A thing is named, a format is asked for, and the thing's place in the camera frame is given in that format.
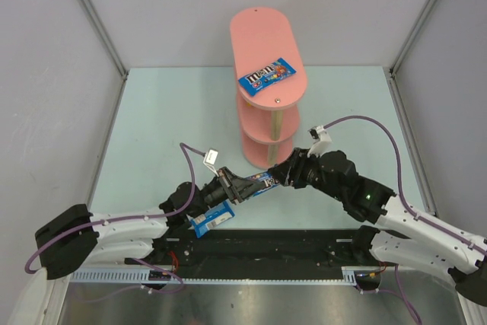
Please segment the blue white candy bar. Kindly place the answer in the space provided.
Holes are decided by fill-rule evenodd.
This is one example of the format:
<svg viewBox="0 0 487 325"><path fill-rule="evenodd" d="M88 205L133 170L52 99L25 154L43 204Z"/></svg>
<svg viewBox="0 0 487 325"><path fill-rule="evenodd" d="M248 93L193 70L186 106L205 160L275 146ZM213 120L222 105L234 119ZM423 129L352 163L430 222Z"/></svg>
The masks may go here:
<svg viewBox="0 0 487 325"><path fill-rule="evenodd" d="M234 217L234 212L228 201L223 201L216 207L209 209L206 213L192 218L190 223L195 231L196 237L201 238L210 230Z"/></svg>

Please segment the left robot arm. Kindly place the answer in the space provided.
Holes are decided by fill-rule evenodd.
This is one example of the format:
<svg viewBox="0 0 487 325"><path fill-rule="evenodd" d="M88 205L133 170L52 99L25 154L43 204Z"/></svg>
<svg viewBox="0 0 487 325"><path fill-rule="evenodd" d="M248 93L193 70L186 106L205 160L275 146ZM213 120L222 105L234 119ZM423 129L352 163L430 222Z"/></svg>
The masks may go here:
<svg viewBox="0 0 487 325"><path fill-rule="evenodd" d="M192 228L201 237L233 215L239 204L269 190L268 173L239 177L226 167L198 188L181 183L158 207L129 214L96 214L77 204L35 233L42 269L49 280L66 277L88 263L147 260L157 240L171 231Z"/></svg>

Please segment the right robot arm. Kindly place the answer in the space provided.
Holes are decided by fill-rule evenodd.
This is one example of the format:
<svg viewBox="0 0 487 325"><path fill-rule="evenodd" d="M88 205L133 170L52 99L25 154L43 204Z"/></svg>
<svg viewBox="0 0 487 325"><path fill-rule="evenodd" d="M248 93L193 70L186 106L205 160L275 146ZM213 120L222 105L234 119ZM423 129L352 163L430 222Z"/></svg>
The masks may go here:
<svg viewBox="0 0 487 325"><path fill-rule="evenodd" d="M353 219L375 224L359 240L367 256L447 279L464 298L486 305L485 237L414 209L391 188L361 176L342 151L317 157L296 148L268 172L283 186L312 186L341 202Z"/></svg>

